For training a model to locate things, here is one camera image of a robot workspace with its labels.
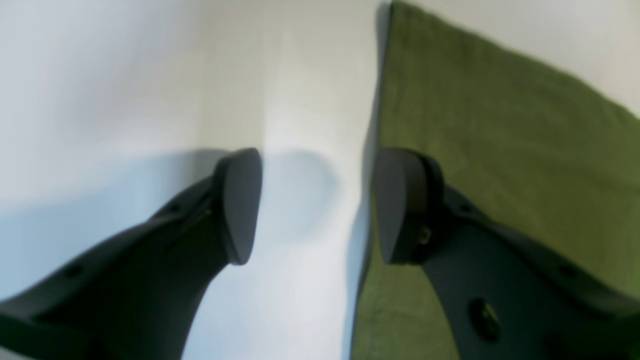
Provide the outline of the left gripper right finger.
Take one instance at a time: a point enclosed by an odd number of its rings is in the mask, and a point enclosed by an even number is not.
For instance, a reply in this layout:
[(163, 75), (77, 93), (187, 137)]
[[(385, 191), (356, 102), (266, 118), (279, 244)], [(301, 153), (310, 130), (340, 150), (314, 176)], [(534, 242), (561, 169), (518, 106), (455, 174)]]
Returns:
[(375, 158), (382, 259), (432, 284), (462, 360), (637, 360), (639, 301), (497, 223), (439, 163), (406, 148)]

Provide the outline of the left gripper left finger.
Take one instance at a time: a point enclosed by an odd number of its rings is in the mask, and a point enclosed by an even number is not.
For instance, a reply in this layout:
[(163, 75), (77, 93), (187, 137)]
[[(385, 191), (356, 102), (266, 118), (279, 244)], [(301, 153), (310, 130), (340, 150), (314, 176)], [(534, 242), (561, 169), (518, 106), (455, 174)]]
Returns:
[(180, 360), (211, 281), (250, 259), (262, 183), (256, 148), (226, 153), (151, 218), (3, 300), (1, 349), (27, 360)]

